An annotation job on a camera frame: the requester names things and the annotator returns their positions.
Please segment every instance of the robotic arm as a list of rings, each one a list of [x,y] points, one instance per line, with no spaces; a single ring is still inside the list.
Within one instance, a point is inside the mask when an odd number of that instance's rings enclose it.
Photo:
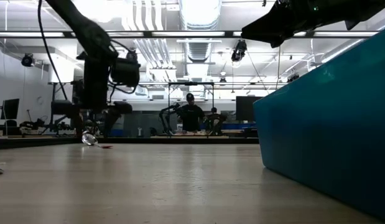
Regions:
[[[170,134],[170,132],[172,131],[172,127],[170,126],[170,115],[174,114],[174,113],[179,113],[179,108],[180,108],[180,105],[178,103],[174,104],[174,105],[171,105],[171,106],[168,106],[164,109],[161,109],[161,111],[159,112],[159,118],[160,118],[160,121],[162,122],[162,125],[163,125],[163,132],[166,133],[166,134]],[[163,119],[163,113],[165,111],[168,111],[168,110],[172,110],[171,112],[167,113],[166,115],[166,122],[167,122],[167,125]]]
[[[71,0],[46,0],[51,8],[74,31],[79,43],[89,57],[113,63],[118,53],[109,35],[95,22],[83,16]]]
[[[80,108],[101,111],[107,107],[108,77],[114,85],[126,85],[135,89],[139,83],[137,55],[115,40],[95,22],[83,16],[71,0],[46,0],[52,9],[70,26],[86,52],[83,94]],[[115,42],[128,50],[127,58],[112,45]]]

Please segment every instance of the cable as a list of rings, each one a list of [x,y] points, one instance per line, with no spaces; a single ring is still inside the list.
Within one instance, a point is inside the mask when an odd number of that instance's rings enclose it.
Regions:
[[[116,84],[112,86],[112,93],[111,93],[111,96],[109,96],[109,103],[112,103],[112,96],[113,96],[113,93],[115,92],[115,88],[116,88]]]
[[[117,40],[114,40],[114,39],[111,39],[112,42],[124,47],[128,52],[130,52],[130,49],[128,47],[126,47],[124,44],[120,43],[119,41]]]
[[[262,83],[262,85],[264,86],[264,89],[265,89],[265,90],[267,91],[267,93],[269,94],[269,91],[268,91],[267,87],[265,86],[264,82],[262,81],[262,79],[261,79],[261,77],[260,77],[260,74],[259,74],[259,72],[258,72],[257,69],[256,69],[256,66],[254,66],[252,57],[250,57],[250,53],[249,53],[248,51],[246,51],[246,53],[248,53],[248,56],[249,56],[249,58],[250,58],[250,61],[252,62],[253,68],[254,68],[254,70],[256,71],[256,74],[257,74],[257,76],[259,77],[260,82]]]
[[[65,100],[68,100],[67,94],[65,93],[65,89],[63,88],[60,76],[58,75],[57,69],[55,68],[53,59],[51,58],[49,46],[47,45],[47,41],[46,41],[45,36],[44,36],[43,24],[42,24],[42,3],[43,3],[43,0],[39,0],[39,5],[37,6],[37,20],[39,22],[40,33],[42,33],[42,39],[43,39],[45,51],[47,52],[47,56],[49,57],[51,66],[53,66],[54,73],[58,78],[58,83],[61,86],[63,96],[65,97]]]
[[[279,53],[278,53],[278,74],[277,74],[277,85],[275,86],[275,91],[277,91],[278,89],[280,66],[281,66],[281,46],[279,46]]]
[[[5,101],[3,101],[3,114],[4,114],[4,125],[6,126],[6,135],[7,135],[7,137],[8,137],[8,126],[7,126],[7,116],[6,116],[6,109],[5,109],[5,107],[6,107],[6,102]]]

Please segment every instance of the black t-shirt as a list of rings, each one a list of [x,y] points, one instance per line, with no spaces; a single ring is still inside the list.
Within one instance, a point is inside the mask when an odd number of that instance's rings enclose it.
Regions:
[[[203,119],[205,114],[197,105],[184,105],[181,107],[182,129],[186,131],[200,131],[199,118]]]

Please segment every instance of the computer monitor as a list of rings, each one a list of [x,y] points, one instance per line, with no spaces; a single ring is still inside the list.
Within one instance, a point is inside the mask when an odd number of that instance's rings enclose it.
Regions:
[[[0,119],[17,119],[19,99],[4,100]]]
[[[254,121],[253,103],[260,100],[260,96],[237,96],[236,97],[236,120]]]

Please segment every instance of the fluorescent light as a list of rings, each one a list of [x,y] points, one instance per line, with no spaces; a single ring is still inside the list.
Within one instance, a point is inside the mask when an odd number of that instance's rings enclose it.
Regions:
[[[364,32],[322,32],[322,31],[315,31],[314,36],[315,37],[340,37],[340,36],[351,36],[351,37],[371,37],[374,34],[377,34],[378,31],[364,31]]]
[[[215,85],[250,85],[250,83],[246,83],[246,82],[220,83],[220,82],[218,82],[218,83],[215,83]]]
[[[331,56],[325,58],[322,60],[322,63],[327,63],[328,61],[330,61],[331,59],[335,58],[337,55],[340,55],[341,53],[343,53],[344,51],[350,49],[352,46],[360,43],[362,41],[361,40],[357,40],[357,41],[354,41],[352,44],[348,45],[347,47],[344,47],[342,48],[341,50],[339,50],[338,52],[335,52],[334,54],[332,54]]]
[[[307,32],[298,32],[296,34],[294,34],[295,37],[303,37],[307,34]]]
[[[185,37],[185,36],[196,36],[196,37],[223,37],[225,32],[221,31],[170,31],[170,32],[152,32],[154,37]]]
[[[40,32],[0,32],[0,37],[41,37]],[[61,32],[45,32],[46,37],[63,37]]]
[[[142,32],[108,32],[110,37],[143,37]]]
[[[182,39],[176,40],[177,43],[222,43],[222,40],[202,40],[202,39]]]
[[[140,82],[138,85],[168,85],[167,82]]]

